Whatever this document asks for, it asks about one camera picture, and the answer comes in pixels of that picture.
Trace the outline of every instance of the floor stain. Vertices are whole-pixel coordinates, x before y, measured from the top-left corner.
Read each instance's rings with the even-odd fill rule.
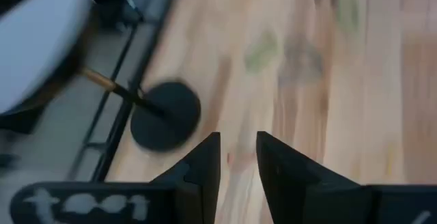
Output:
[[[284,45],[285,61],[279,69],[279,86],[319,80],[323,74],[320,52],[307,40],[287,40]]]
[[[247,71],[255,74],[261,72],[278,55],[278,52],[275,35],[271,30],[265,30],[244,57]]]
[[[337,0],[335,14],[338,27],[347,36],[358,33],[360,27],[358,0]]]

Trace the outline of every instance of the wood grain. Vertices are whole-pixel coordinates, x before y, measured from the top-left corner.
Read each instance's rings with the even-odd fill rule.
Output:
[[[437,182],[436,5],[176,0],[142,87],[184,80],[201,100],[199,127],[158,154],[128,124],[107,180],[150,181],[220,131],[216,223],[271,223],[255,155],[265,130],[363,184]]]

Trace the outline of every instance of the wooden rod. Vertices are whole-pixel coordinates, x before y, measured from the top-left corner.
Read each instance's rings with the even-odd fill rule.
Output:
[[[126,99],[136,104],[137,106],[146,108],[148,111],[151,111],[156,115],[159,116],[165,115],[164,110],[162,110],[160,107],[156,106],[155,104],[151,103],[149,100],[140,98],[138,97],[138,95],[130,93],[126,88],[122,87],[121,85],[118,85],[116,82],[101,75],[100,73],[94,70],[91,70],[89,68],[82,68],[79,70],[79,73],[81,73],[84,77],[88,78],[90,81],[94,82],[95,84],[105,88],[108,92],[113,92],[114,94],[117,94],[123,99]]]

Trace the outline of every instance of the metal bar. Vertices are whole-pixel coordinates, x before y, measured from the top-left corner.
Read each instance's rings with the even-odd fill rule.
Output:
[[[126,41],[126,43],[124,44],[124,47],[122,49],[122,53],[120,54],[120,56],[117,60],[117,63],[114,67],[114,71],[110,77],[110,79],[112,81],[114,81],[117,78],[117,75],[118,75],[120,69],[122,68],[124,58],[126,57],[126,55],[128,53],[128,50],[130,48],[130,45],[132,44],[132,41],[134,39],[136,32],[137,32],[137,24],[134,24],[132,26],[132,30],[130,31],[129,38]],[[75,175],[77,174],[77,171],[79,170],[79,167],[80,167],[81,162],[83,160],[83,157],[85,155],[86,145],[89,142],[89,140],[91,139],[91,136],[93,135],[93,132],[94,132],[94,129],[96,128],[97,122],[98,122],[100,116],[102,115],[104,106],[108,100],[109,94],[110,94],[110,92],[105,91],[102,99],[100,99],[97,111],[94,113],[93,120],[91,121],[91,125],[89,126],[87,133],[85,134],[85,136],[82,140],[81,149],[79,150],[76,158],[74,159],[73,165],[71,166],[70,170],[68,171],[68,174],[67,174],[68,180],[73,180]]]
[[[154,49],[158,44],[161,31],[163,30],[164,21],[166,19],[166,15],[168,15],[169,8],[171,7],[172,2],[173,0],[167,0],[167,6],[166,6],[166,10],[163,13],[163,17],[161,18],[157,26],[154,28],[154,33],[152,34],[152,41],[150,42],[150,45],[146,48],[145,53],[143,55],[143,60],[140,61],[139,65],[137,66],[137,71],[135,72],[133,80],[130,83],[130,87],[129,87],[130,92],[137,92],[138,86],[140,86],[145,69],[150,63]],[[104,181],[104,179],[106,178],[112,160],[115,156],[115,153],[117,152],[119,141],[122,138],[131,110],[132,110],[132,103],[123,100],[122,106],[118,111],[117,117],[115,118],[115,122],[111,128],[111,131],[107,139],[108,150],[100,157],[97,169],[95,170],[92,177],[93,182],[101,182]]]

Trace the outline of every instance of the gray floor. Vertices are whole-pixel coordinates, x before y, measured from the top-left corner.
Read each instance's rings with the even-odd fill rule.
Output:
[[[159,18],[163,12],[163,0],[154,0],[147,12]],[[150,43],[152,27],[142,25],[137,29],[130,45],[117,82],[127,87],[135,67],[141,61]],[[128,40],[130,30],[123,33],[101,32],[92,41],[86,65],[105,76],[110,76],[116,61]],[[0,175],[0,222],[12,223],[8,214],[10,198],[21,187],[33,182],[62,181],[76,158],[104,93],[103,88],[82,76],[77,76],[48,106],[40,118],[34,133],[20,136],[9,152],[20,156],[16,168]],[[105,142],[122,103],[120,97],[111,94],[104,107],[91,141]],[[6,131],[0,130],[0,152],[4,150]],[[88,181],[94,172],[100,153],[88,150],[81,161],[75,180]]]

